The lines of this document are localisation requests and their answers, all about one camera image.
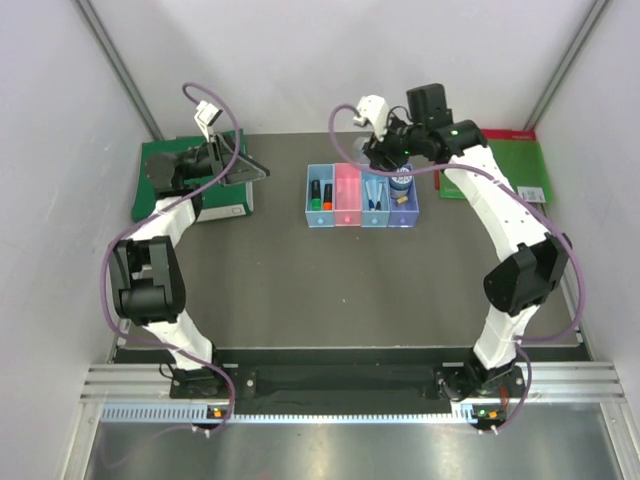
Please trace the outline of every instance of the plastic bin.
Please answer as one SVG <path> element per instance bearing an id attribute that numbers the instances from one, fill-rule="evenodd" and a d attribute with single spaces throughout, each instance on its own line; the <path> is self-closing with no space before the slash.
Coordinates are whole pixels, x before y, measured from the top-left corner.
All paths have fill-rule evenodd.
<path id="1" fill-rule="evenodd" d="M 336 163 L 335 185 L 335 225 L 337 227 L 359 227 L 362 219 L 362 195 L 360 190 L 360 170 L 348 163 Z"/>
<path id="2" fill-rule="evenodd" d="M 389 223 L 389 215 L 391 214 L 391 202 L 389 201 L 389 180 L 380 175 L 361 172 L 362 184 L 360 187 L 362 193 L 362 226 L 371 228 L 383 228 Z M 369 208 L 369 197 L 365 184 L 369 185 L 371 190 L 371 198 L 375 206 L 378 200 L 378 188 L 382 185 L 381 210 L 371 211 Z"/>
<path id="3" fill-rule="evenodd" d="M 320 195 L 324 195 L 324 186 L 327 183 L 331 183 L 334 185 L 331 205 L 333 205 L 335 208 L 336 188 L 334 181 L 334 172 L 335 169 L 333 164 L 309 165 L 307 167 L 307 202 L 305 204 L 305 215 L 307 216 L 307 223 L 311 228 L 335 226 L 333 210 L 311 210 L 311 182 L 313 180 L 320 180 Z"/>
<path id="4" fill-rule="evenodd" d="M 410 164 L 406 165 L 410 170 L 413 167 Z M 418 196 L 416 194 L 416 181 L 415 178 L 411 183 L 411 188 L 407 194 L 409 201 L 402 205 L 398 205 L 394 199 L 391 199 L 391 214 L 389 215 L 389 227 L 395 228 L 408 228 L 414 227 L 418 221 L 420 215 L 420 208 L 418 207 Z"/>

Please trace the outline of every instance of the white panel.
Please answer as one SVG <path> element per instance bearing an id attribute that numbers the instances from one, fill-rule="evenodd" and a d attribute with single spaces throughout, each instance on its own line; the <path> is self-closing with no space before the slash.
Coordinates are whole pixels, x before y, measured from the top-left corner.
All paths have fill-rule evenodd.
<path id="1" fill-rule="evenodd" d="M 551 213 L 585 270 L 592 347 L 615 362 L 640 421 L 640 3 L 611 3 L 538 134 Z"/>
<path id="2" fill-rule="evenodd" d="M 0 478 L 54 478 L 147 136 L 68 0 L 0 6 Z"/>
<path id="3" fill-rule="evenodd" d="M 228 99 L 249 133 L 326 131 L 338 103 L 405 103 L 433 82 L 456 118 L 522 128 L 590 3 L 94 0 L 169 137 L 197 132 L 186 80 Z M 348 115 L 339 127 L 354 130 Z"/>

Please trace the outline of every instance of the barcode sticker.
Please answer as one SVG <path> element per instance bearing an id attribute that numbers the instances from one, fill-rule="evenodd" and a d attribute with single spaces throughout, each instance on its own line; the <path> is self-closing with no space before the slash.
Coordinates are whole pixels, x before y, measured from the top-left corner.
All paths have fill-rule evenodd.
<path id="1" fill-rule="evenodd" d="M 540 187 L 518 187 L 518 195 L 529 203 L 547 203 Z"/>

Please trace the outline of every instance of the green marker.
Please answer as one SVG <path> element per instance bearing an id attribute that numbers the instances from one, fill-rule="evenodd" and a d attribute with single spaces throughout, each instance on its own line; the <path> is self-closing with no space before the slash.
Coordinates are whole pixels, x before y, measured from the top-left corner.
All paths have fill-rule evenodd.
<path id="1" fill-rule="evenodd" d="M 311 210 L 322 210 L 322 197 L 320 196 L 320 180 L 311 181 Z"/>

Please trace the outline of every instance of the floor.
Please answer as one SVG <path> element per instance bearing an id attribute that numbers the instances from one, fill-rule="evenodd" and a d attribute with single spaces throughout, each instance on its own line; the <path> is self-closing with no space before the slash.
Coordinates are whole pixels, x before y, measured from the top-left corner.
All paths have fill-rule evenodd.
<path id="1" fill-rule="evenodd" d="M 210 440 L 190 429 L 150 440 L 164 428 L 101 424 L 86 479 L 622 480 L 597 405 L 530 405 L 498 437 L 463 425 L 231 425 Z"/>
<path id="2" fill-rule="evenodd" d="M 355 138 L 342 135 L 345 146 Z M 254 214 L 195 225 L 177 249 L 187 310 L 205 336 L 220 347 L 475 342 L 488 311 L 482 279 L 497 257 L 466 202 L 440 199 L 433 177 L 421 176 L 415 228 L 310 229 L 307 165 L 339 161 L 328 136 L 249 136 L 248 150 L 271 170 L 254 185 Z M 569 322 L 558 290 L 527 333 Z"/>

